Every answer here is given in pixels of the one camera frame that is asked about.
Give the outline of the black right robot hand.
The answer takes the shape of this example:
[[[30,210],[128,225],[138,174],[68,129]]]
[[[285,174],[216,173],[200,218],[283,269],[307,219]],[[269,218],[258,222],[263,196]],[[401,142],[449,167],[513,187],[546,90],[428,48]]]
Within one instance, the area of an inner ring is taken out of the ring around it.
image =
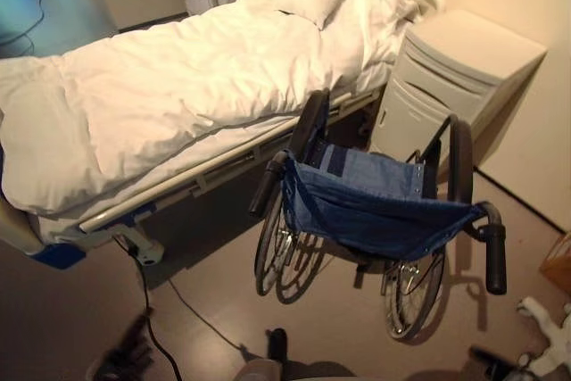
[[[542,380],[559,367],[570,373],[570,302],[563,305],[566,314],[560,325],[556,324],[548,311],[532,296],[523,298],[517,304],[517,312],[534,319],[547,338],[548,346],[539,355],[523,353],[517,363],[511,363],[498,354],[471,346],[471,358],[484,364],[484,376],[488,380]]]

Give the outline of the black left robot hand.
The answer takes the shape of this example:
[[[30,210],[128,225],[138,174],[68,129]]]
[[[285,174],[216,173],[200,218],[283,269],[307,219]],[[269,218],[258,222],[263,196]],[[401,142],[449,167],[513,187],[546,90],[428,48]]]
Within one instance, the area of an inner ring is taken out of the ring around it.
[[[87,380],[142,380],[152,366],[152,349],[144,328],[153,314],[144,310],[129,325],[119,343],[106,352],[88,373]]]

